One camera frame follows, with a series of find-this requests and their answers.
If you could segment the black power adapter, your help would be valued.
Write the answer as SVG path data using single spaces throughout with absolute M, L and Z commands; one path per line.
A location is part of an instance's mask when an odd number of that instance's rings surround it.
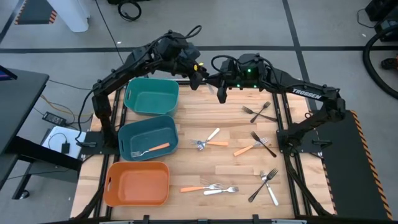
M 56 126 L 62 126 L 62 127 L 64 127 L 66 125 L 66 122 L 67 122 L 65 118 L 62 118 L 62 117 L 60 117 L 58 115 L 55 115 L 53 113 L 50 113 L 50 112 L 44 113 L 42 119 L 44 121 L 52 123 L 52 124 L 54 124 Z

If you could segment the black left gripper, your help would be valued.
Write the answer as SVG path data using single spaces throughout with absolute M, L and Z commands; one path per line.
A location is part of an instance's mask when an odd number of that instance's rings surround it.
M 201 70 L 195 71 L 194 64 L 199 64 L 196 59 L 201 55 L 200 51 L 195 46 L 188 46 L 180 53 L 180 63 L 183 66 L 183 72 L 188 77 L 191 77 L 191 89 L 197 90 L 202 82 L 202 77 L 207 78 L 209 73 L 202 67 Z

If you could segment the black hazard striped mat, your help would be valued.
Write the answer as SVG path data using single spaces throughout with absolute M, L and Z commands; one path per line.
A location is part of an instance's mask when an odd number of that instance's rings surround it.
M 392 220 L 392 212 L 368 148 L 361 123 L 353 110 L 344 120 L 317 128 L 332 205 L 338 217 Z
M 24 0 L 14 23 L 15 25 L 53 24 L 57 15 L 47 0 Z

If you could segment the white pillar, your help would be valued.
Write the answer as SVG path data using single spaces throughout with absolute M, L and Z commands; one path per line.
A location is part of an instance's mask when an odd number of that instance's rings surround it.
M 75 33 L 89 29 L 91 14 L 82 0 L 47 0 L 68 28 Z

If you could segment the light teal plastic bin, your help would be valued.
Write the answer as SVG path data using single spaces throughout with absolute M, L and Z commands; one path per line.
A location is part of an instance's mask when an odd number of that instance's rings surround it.
M 174 116 L 178 97 L 179 84 L 174 80 L 135 78 L 126 88 L 124 105 L 136 114 Z

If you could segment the wooden handled fork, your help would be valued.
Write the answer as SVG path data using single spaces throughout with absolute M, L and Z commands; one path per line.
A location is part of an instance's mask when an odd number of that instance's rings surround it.
M 245 148 L 243 148 L 243 149 L 240 149 L 240 150 L 234 152 L 233 155 L 234 155 L 235 157 L 240 156 L 241 154 L 245 153 L 246 151 L 252 149 L 253 147 L 260 146 L 262 143 L 265 144 L 265 143 L 267 143 L 267 142 L 268 142 L 268 139 L 267 139 L 267 138 L 262 138 L 260 141 L 256 141 L 254 144 L 252 144 L 252 145 L 250 145 L 250 146 L 247 146 L 247 147 L 245 147 Z
M 152 147 L 152 148 L 150 148 L 150 149 L 148 149 L 148 150 L 146 150 L 146 151 L 135 151 L 135 152 L 131 152 L 131 157 L 140 157 L 140 156 L 144 155 L 144 154 L 147 153 L 147 152 L 156 151 L 156 150 L 159 150 L 159 149 L 164 149 L 164 148 L 169 147 L 169 146 L 170 146 L 170 143 L 167 142 L 167 143 L 158 145 L 158 146 L 156 146 L 156 147 Z
M 194 139 L 190 140 L 190 142 L 191 142 L 192 144 L 202 145 L 203 147 L 204 147 L 206 144 L 215 145 L 215 146 L 228 146 L 228 145 L 229 145 L 228 142 L 200 141 L 200 140 L 194 140 Z
M 222 184 L 220 183 L 216 183 L 216 184 L 211 184 L 211 185 L 207 185 L 207 186 L 199 186 L 199 187 L 184 187 L 180 189 L 181 193 L 185 193 L 185 192 L 193 192 L 193 191 L 197 191 L 197 190 L 204 190 L 204 189 L 210 189 L 210 190 L 218 190 L 222 187 Z

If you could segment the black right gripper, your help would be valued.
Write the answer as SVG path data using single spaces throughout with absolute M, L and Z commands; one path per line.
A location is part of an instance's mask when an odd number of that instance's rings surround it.
M 209 85 L 218 85 L 217 98 L 219 103 L 226 102 L 227 89 L 226 88 L 240 88 L 241 87 L 241 73 L 240 72 L 218 72 L 214 75 L 209 75 L 205 78 L 205 83 Z

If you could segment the dark grey desk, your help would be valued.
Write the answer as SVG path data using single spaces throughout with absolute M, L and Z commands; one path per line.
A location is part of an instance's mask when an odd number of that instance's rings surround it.
M 49 76 L 0 66 L 0 71 L 14 75 L 0 78 L 0 190 L 17 161 L 30 165 L 38 162 L 51 171 L 39 172 L 46 178 L 77 182 L 82 161 L 19 137 L 17 134 L 42 94 Z

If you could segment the blue screen device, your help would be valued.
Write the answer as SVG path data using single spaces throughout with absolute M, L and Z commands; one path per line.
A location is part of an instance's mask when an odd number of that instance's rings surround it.
M 17 80 L 17 75 L 0 65 L 0 81 Z

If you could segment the dark teal plastic bin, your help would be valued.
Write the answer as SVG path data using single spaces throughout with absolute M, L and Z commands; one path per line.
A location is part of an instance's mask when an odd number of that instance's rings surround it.
M 146 161 L 174 153 L 178 146 L 178 132 L 174 119 L 161 115 L 124 125 L 118 132 L 118 140 L 119 152 L 124 160 Z M 169 147 L 131 157 L 131 152 L 146 151 L 167 142 Z

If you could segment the white flat box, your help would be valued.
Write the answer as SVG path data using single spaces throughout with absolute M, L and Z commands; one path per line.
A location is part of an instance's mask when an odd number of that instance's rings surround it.
M 53 151 L 61 152 L 69 157 L 84 160 L 86 156 L 82 154 L 81 147 L 77 145 L 77 141 L 75 139 L 78 136 L 78 133 L 79 131 L 74 129 L 54 126 L 45 135 L 40 144 L 43 147 Z M 65 143 L 69 144 L 68 153 L 66 153 L 66 151 L 62 152 L 62 145 Z

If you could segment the orange plastic bin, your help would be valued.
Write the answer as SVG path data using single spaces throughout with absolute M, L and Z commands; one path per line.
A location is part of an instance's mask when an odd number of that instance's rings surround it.
M 169 185 L 169 167 L 163 162 L 117 162 L 108 169 L 103 198 L 110 207 L 161 206 Z

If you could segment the black equipment case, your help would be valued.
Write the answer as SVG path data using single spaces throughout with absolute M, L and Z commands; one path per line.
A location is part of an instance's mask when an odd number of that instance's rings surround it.
M 376 22 L 376 34 L 398 26 L 398 0 L 371 0 L 365 7 L 365 12 L 370 21 Z

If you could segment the black fork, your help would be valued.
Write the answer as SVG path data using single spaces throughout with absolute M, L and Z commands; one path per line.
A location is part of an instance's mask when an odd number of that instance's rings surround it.
M 251 109 L 249 109 L 249 108 L 247 108 L 247 107 L 245 107 L 245 106 L 242 107 L 242 110 L 243 110 L 245 113 L 248 113 L 248 114 L 255 114 L 255 115 L 256 115 L 256 113 L 253 112 L 253 110 L 251 110 Z
M 277 169 L 272 169 L 265 177 L 265 180 L 263 181 L 263 184 L 248 198 L 249 202 L 252 202 L 258 193 L 261 191 L 264 185 L 267 185 L 268 181 L 274 178 L 274 176 L 278 173 Z
M 271 103 L 269 101 L 265 102 L 264 105 L 262 106 L 262 109 L 260 110 L 260 112 L 256 113 L 256 115 L 250 120 L 250 122 L 251 123 L 255 122 L 255 120 L 257 119 L 258 116 L 262 116 L 262 117 L 264 117 L 264 118 L 266 118 L 266 119 L 268 119 L 270 121 L 274 121 L 274 118 L 271 118 L 269 116 L 265 116 L 265 115 L 261 114 L 261 112 L 264 109 L 268 108 L 270 105 L 271 105 Z
M 251 136 L 260 144 L 262 144 L 267 150 L 268 152 L 273 156 L 273 157 L 277 157 L 276 154 L 271 151 L 267 146 L 266 146 L 266 139 L 261 139 L 254 131 L 251 131 Z

